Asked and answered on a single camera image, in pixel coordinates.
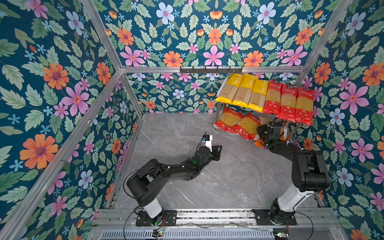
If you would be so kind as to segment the red fusilli pasta bag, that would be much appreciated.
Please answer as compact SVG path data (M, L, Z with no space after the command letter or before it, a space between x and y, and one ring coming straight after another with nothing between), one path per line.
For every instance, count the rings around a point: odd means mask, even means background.
M260 120L251 113L247 113L240 122L234 126L237 134L244 139L252 141L258 135L257 128L261 125Z

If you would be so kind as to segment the red spaghetti bag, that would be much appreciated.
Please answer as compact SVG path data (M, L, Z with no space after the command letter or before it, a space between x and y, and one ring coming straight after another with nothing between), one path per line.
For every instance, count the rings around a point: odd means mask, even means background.
M313 125L314 94L312 89L299 87L296 99L295 122Z
M270 80L263 113L270 115L277 115L280 113L282 86L283 84L281 82Z
M295 122L296 100L298 88L283 84L281 91L280 112L277 117L281 120Z

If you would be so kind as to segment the orange macaroni pasta bag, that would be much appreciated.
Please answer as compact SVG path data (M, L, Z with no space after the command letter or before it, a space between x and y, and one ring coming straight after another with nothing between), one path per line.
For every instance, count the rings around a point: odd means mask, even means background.
M273 119L271 119L270 117L265 117L265 116L259 115L259 120L260 120L260 126L263 126L263 125L267 125ZM261 144L261 138L259 135L256 136L256 141L254 142L254 145L259 147L259 148L263 147Z

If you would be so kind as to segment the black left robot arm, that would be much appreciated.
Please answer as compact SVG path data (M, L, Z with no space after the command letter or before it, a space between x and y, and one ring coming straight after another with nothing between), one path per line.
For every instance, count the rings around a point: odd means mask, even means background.
M222 146L200 146L193 157L176 165L151 159L126 180L125 187L144 209L150 225L161 225L165 218L165 210L157 199L163 187L171 181L195 179L210 162L220 160L221 151Z

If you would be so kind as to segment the red spaghetti bag front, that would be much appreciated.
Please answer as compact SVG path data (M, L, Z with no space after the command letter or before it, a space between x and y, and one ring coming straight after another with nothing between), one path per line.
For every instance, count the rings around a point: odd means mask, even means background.
M280 113L282 86L283 84L281 82L270 80L263 113L270 115L277 115Z

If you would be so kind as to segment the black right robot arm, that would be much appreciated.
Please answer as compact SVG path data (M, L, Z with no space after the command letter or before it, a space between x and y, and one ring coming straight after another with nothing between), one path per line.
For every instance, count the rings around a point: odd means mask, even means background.
M292 162L292 184L276 198L268 213L274 225L296 224L296 208L308 197L330 186L329 172L321 152L305 150L281 139L282 122L273 120L257 128L261 145Z

